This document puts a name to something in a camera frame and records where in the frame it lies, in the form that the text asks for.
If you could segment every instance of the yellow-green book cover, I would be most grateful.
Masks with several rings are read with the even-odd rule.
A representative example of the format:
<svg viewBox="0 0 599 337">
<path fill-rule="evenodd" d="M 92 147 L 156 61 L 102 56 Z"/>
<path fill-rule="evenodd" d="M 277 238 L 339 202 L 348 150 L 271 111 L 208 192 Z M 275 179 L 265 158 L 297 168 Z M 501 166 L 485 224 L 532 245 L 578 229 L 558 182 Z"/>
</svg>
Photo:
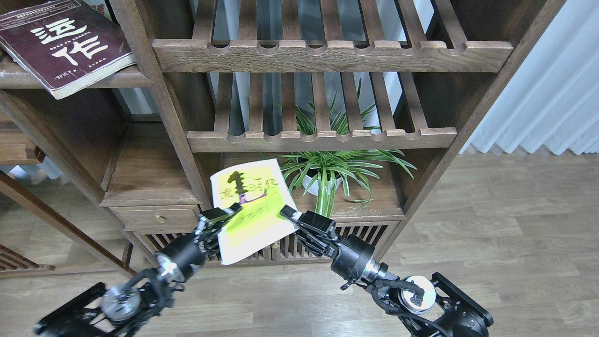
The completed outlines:
<svg viewBox="0 0 599 337">
<path fill-rule="evenodd" d="M 215 207 L 241 204 L 219 233 L 221 264 L 243 260 L 297 229 L 279 212 L 295 208 L 276 159 L 239 164 L 210 177 Z"/>
</svg>

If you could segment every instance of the white curtain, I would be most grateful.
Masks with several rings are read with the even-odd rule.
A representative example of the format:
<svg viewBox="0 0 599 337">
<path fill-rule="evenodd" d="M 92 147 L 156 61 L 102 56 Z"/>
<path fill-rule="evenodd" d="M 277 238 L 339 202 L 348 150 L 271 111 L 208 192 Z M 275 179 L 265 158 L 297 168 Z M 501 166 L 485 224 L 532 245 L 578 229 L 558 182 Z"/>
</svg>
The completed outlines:
<svg viewBox="0 0 599 337">
<path fill-rule="evenodd" d="M 599 152 L 599 1 L 568 0 L 465 147 Z"/>
</svg>

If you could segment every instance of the white flower pot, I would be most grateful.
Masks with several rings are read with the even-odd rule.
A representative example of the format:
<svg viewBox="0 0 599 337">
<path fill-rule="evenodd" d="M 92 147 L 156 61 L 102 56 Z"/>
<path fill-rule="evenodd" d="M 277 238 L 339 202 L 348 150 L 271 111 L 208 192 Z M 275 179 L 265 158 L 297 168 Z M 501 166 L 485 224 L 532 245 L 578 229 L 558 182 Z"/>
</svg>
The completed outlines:
<svg viewBox="0 0 599 337">
<path fill-rule="evenodd" d="M 311 195 L 318 195 L 318 189 L 319 189 L 319 181 L 315 181 L 312 186 L 310 186 L 310 188 L 308 188 L 308 185 L 310 184 L 310 181 L 312 180 L 312 177 L 306 175 L 304 177 L 304 180 L 302 180 L 302 186 L 308 191 L 308 193 L 310 193 Z M 341 178 L 337 178 L 337 184 L 335 186 L 335 191 L 339 188 L 339 186 L 341 186 L 342 184 L 342 180 Z M 328 182 L 327 184 L 328 186 L 326 187 L 326 194 L 329 195 L 331 193 L 331 182 Z"/>
</svg>

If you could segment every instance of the dark red book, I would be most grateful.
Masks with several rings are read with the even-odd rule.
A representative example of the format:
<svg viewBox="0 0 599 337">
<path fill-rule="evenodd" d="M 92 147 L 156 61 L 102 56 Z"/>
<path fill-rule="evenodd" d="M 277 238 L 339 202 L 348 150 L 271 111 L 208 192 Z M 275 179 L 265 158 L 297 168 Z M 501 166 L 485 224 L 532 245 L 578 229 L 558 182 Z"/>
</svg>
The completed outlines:
<svg viewBox="0 0 599 337">
<path fill-rule="evenodd" d="M 120 27 L 81 0 L 1 15 L 0 44 L 57 100 L 135 63 Z"/>
</svg>

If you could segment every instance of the wooden shelf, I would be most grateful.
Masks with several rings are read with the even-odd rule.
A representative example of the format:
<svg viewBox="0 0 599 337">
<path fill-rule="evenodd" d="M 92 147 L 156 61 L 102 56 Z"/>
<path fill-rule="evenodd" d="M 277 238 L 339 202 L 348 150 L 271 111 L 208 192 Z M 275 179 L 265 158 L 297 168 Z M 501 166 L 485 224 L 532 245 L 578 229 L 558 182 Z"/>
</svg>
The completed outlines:
<svg viewBox="0 0 599 337">
<path fill-rule="evenodd" d="M 324 71 L 492 72 L 501 69 L 513 47 L 503 41 L 469 41 L 449 0 L 432 0 L 447 41 L 430 41 L 412 0 L 396 0 L 407 41 L 385 38 L 373 0 L 360 0 L 366 41 L 347 41 L 336 0 L 322 0 L 324 41 L 301 39 L 297 1 L 282 2 L 283 39 L 257 39 L 255 1 L 243 1 L 238 40 L 213 40 L 216 0 L 198 5 L 192 39 L 155 39 L 163 72 L 292 73 Z"/>
<path fill-rule="evenodd" d="M 100 206 L 200 204 L 162 123 L 130 124 Z"/>
<path fill-rule="evenodd" d="M 152 81 L 141 73 L 139 67 L 131 65 L 88 88 L 143 88 L 151 84 Z M 10 56 L 5 56 L 0 62 L 0 88 L 43 89 L 44 86 L 35 76 L 15 63 Z"/>
<path fill-rule="evenodd" d="M 0 166 L 35 165 L 43 162 L 45 157 L 44 152 L 0 111 Z"/>
<path fill-rule="evenodd" d="M 267 157 L 274 158 L 276 155 L 268 154 Z M 262 159 L 260 154 L 256 153 L 224 154 L 223 167 Z M 359 225 L 358 223 L 372 221 L 395 221 L 397 223 L 397 221 L 405 218 L 397 194 L 399 182 L 393 177 L 389 166 L 386 164 L 384 166 L 385 168 L 376 171 L 380 179 L 370 179 L 374 200 L 365 208 L 354 209 L 359 207 L 360 204 L 356 204 L 352 200 L 367 199 L 369 197 L 366 190 L 357 184 L 350 182 L 351 197 L 346 197 L 341 190 L 335 194 L 335 206 L 331 218 L 337 221 L 340 227 L 344 227 L 346 224 L 348 226 Z M 298 210 L 302 212 L 314 210 L 316 197 L 311 194 L 303 195 L 303 193 L 303 188 L 298 188 L 291 193 Z"/>
<path fill-rule="evenodd" d="M 408 113 L 402 118 L 409 120 L 413 132 L 397 128 L 398 113 L 393 114 L 382 73 L 370 73 L 376 111 L 381 133 L 363 130 L 358 96 L 352 73 L 341 73 L 343 98 L 350 132 L 337 134 L 331 131 L 328 105 L 326 102 L 325 78 L 323 73 L 312 73 L 316 133 L 303 135 L 297 131 L 294 75 L 281 74 L 282 131 L 269 136 L 263 132 L 262 74 L 253 73 L 250 78 L 249 130 L 236 136 L 229 129 L 231 119 L 232 74 L 222 73 L 216 97 L 214 131 L 189 131 L 187 140 L 192 152 L 277 152 L 277 151 L 333 151 L 358 149 L 414 149 L 448 148 L 457 135 L 452 127 L 430 128 L 420 106 L 420 99 L 411 73 L 398 73 L 403 88 L 401 102 L 407 104 Z"/>
</svg>

